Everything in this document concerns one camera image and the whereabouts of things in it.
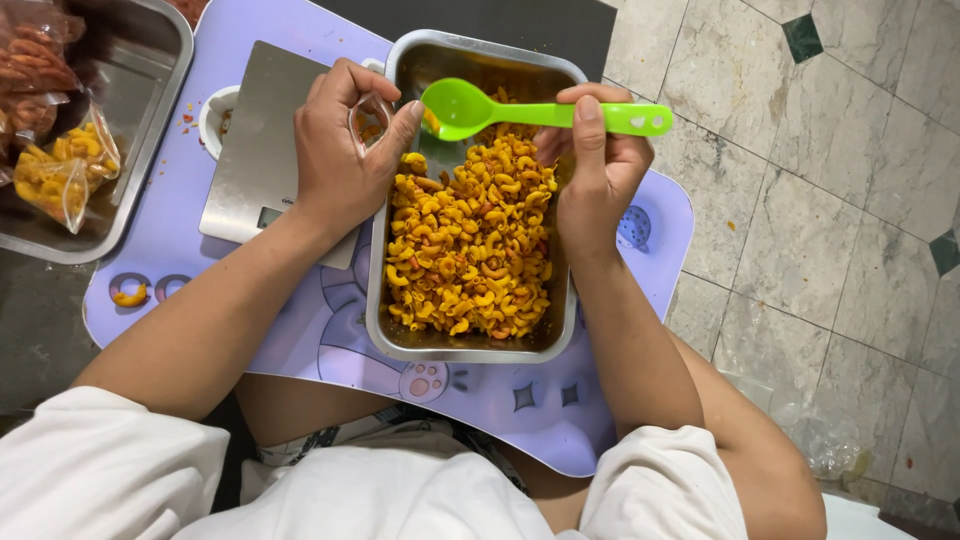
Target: purple tray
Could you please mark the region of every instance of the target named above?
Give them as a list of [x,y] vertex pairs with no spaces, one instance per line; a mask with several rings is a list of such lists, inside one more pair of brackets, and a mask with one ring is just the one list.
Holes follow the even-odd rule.
[[[187,102],[196,106],[212,92],[240,84],[258,39],[328,65],[341,56],[384,61],[390,50],[390,42],[304,0],[264,6],[257,0],[210,2],[197,28],[196,57],[175,118],[187,111]],[[182,129],[176,122],[167,126],[127,238],[101,261],[86,291],[84,320],[101,347],[236,248],[197,230],[216,163],[197,130],[184,135]],[[692,235],[693,210],[683,189],[651,171],[621,221],[617,242],[660,320]],[[368,223],[351,268],[310,270],[248,371],[322,380],[423,405],[500,437],[563,474],[592,475],[597,458],[615,439],[583,318],[566,350],[542,364],[407,363],[386,357],[371,343],[364,321],[370,241]],[[124,308],[111,301],[113,292],[132,293],[138,282],[148,284],[146,304]],[[430,389],[415,396],[410,391],[415,380],[426,380]]]

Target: shorts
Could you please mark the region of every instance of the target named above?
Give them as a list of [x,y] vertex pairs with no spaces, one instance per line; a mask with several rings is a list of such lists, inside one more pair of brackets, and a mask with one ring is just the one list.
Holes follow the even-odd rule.
[[296,465],[315,448],[342,445],[360,437],[414,430],[439,431],[453,437],[472,452],[485,457],[516,486],[516,489],[525,495],[530,495],[514,466],[497,451],[489,435],[462,422],[409,404],[391,405],[369,416],[340,426],[317,430],[287,443],[267,448],[257,447],[256,458],[264,465],[286,467]]

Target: stainless steel tray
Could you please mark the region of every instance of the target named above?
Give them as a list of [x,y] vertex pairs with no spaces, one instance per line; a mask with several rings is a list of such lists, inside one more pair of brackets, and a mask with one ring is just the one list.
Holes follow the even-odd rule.
[[[553,102],[558,91],[587,81],[577,66],[563,59],[433,30],[418,30],[398,39],[387,57],[385,74],[403,92],[404,103],[420,98],[430,83],[443,77],[460,77],[484,89],[505,86],[521,103]],[[419,135],[412,145],[426,156],[429,176],[434,179],[440,171],[463,164],[467,147],[464,142],[440,142]],[[563,157],[561,189],[572,170],[572,157]],[[401,360],[474,363],[539,363],[563,351],[573,333],[577,295],[555,231],[556,205],[549,207],[543,221],[554,230],[549,246],[554,278],[544,284],[552,304],[530,334],[502,340],[479,333],[451,337],[429,329],[412,332],[393,323],[384,304],[384,299],[390,298],[383,275],[390,240],[388,210],[389,199],[373,220],[367,295],[367,332],[380,351]]]
[[[67,0],[66,6],[86,22],[71,64],[104,110],[123,154],[123,172],[93,194],[76,235],[19,200],[12,187],[0,189],[0,248],[81,264],[106,255],[127,228],[193,60],[193,34],[163,0]],[[74,127],[86,113],[77,94],[60,108],[55,132]]]

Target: spoon handle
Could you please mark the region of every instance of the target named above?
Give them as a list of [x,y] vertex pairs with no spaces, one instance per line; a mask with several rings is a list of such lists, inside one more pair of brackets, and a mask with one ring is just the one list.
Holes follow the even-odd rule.
[[[573,105],[540,103],[498,105],[494,122],[517,122],[557,128],[573,127]],[[602,103],[607,132],[612,134],[657,136],[673,127],[673,112],[663,105]]]

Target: paw print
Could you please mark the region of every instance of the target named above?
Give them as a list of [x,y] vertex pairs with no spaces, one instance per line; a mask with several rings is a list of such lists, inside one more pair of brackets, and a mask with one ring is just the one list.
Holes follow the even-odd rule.
[[400,374],[400,397],[422,405],[440,397],[450,379],[444,362],[410,362]]
[[630,206],[620,218],[620,225],[616,230],[622,237],[622,240],[617,238],[618,244],[634,248],[641,253],[649,253],[647,240],[650,239],[650,216],[647,215],[646,210]]

